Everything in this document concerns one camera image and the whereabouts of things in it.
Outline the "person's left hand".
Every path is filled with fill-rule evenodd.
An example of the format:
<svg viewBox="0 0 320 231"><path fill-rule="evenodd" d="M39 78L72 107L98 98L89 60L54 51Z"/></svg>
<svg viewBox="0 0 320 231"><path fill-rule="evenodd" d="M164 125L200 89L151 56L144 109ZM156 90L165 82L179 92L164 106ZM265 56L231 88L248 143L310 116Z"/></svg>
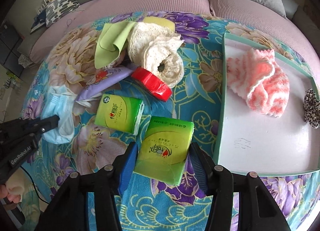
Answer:
<svg viewBox="0 0 320 231"><path fill-rule="evenodd" d="M5 184L1 184L1 199L7 198L10 202L18 204L25 192L24 177L12 175Z"/></svg>

